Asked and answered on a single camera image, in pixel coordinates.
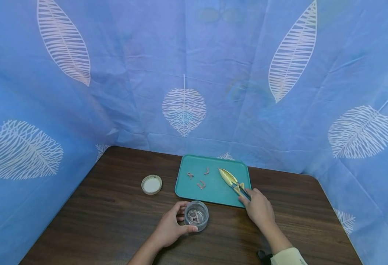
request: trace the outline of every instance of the beige sleeve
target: beige sleeve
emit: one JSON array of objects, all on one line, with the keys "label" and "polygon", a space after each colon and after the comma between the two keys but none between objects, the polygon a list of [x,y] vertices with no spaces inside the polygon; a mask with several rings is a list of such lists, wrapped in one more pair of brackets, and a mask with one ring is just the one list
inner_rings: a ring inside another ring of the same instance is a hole
[{"label": "beige sleeve", "polygon": [[296,248],[283,250],[271,258],[272,265],[307,265]]}]

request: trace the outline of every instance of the white leaf pattern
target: white leaf pattern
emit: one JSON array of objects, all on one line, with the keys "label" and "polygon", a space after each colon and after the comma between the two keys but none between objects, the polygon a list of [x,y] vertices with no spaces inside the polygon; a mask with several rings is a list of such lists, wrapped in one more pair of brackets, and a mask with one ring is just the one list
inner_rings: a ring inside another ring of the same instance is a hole
[{"label": "white leaf pattern", "polygon": [[95,145],[97,148],[98,154],[97,154],[97,161],[100,159],[100,157],[104,154],[104,152],[107,150],[107,148],[110,147],[110,145]]},{"label": "white leaf pattern", "polygon": [[206,104],[194,89],[173,89],[166,94],[162,111],[169,124],[186,137],[206,117]]},{"label": "white leaf pattern", "polygon": [[63,149],[25,121],[4,122],[0,131],[0,178],[32,179],[55,175]]},{"label": "white leaf pattern", "polygon": [[334,158],[365,158],[384,150],[388,145],[388,116],[380,114],[380,110],[359,106],[331,125],[328,140]]},{"label": "white leaf pattern", "polygon": [[91,63],[81,34],[54,0],[38,0],[39,31],[51,58],[69,77],[87,86]]},{"label": "white leaf pattern", "polygon": [[341,212],[335,208],[333,209],[338,217],[338,220],[340,220],[341,226],[344,228],[344,231],[347,235],[350,235],[353,232],[353,226],[354,222],[356,221],[356,217],[345,212]]},{"label": "white leaf pattern", "polygon": [[235,160],[232,158],[231,154],[228,152],[226,152],[225,154],[222,154],[221,156],[218,156],[217,158],[226,159],[226,160]]},{"label": "white leaf pattern", "polygon": [[317,4],[314,0],[279,45],[269,67],[269,87],[278,103],[297,83],[316,43]]}]

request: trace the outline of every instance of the jar lid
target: jar lid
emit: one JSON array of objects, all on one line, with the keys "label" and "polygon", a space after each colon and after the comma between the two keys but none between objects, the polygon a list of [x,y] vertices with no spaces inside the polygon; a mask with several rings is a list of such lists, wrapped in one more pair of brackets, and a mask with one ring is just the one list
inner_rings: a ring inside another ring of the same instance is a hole
[{"label": "jar lid", "polygon": [[141,182],[142,190],[145,194],[154,195],[162,188],[162,179],[157,175],[146,176]]}]

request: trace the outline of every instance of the yellow tongs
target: yellow tongs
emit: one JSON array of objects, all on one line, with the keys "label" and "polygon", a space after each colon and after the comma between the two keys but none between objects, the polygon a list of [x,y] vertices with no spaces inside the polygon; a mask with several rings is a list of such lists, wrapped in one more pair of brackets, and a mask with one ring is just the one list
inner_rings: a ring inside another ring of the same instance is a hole
[{"label": "yellow tongs", "polygon": [[228,184],[228,186],[233,188],[233,190],[235,190],[238,195],[251,201],[250,195],[244,189],[244,183],[239,183],[231,173],[223,168],[219,168],[219,173],[221,174],[223,180]]}]

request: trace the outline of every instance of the plastic tray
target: plastic tray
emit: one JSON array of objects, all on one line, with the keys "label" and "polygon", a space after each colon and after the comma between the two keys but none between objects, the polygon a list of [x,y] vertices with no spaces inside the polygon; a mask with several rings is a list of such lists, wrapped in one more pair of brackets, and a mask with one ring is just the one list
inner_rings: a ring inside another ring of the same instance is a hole
[{"label": "plastic tray", "polygon": [[[244,182],[244,186],[251,189],[248,167],[244,163],[205,156],[185,155],[182,158],[176,180],[176,195],[191,200],[243,208],[244,205],[238,201],[237,193],[220,176],[218,167],[228,170],[236,177],[238,182]],[[187,175],[188,172],[194,175],[192,179]],[[203,189],[197,186],[197,183],[202,185],[200,179],[206,184]]]}]

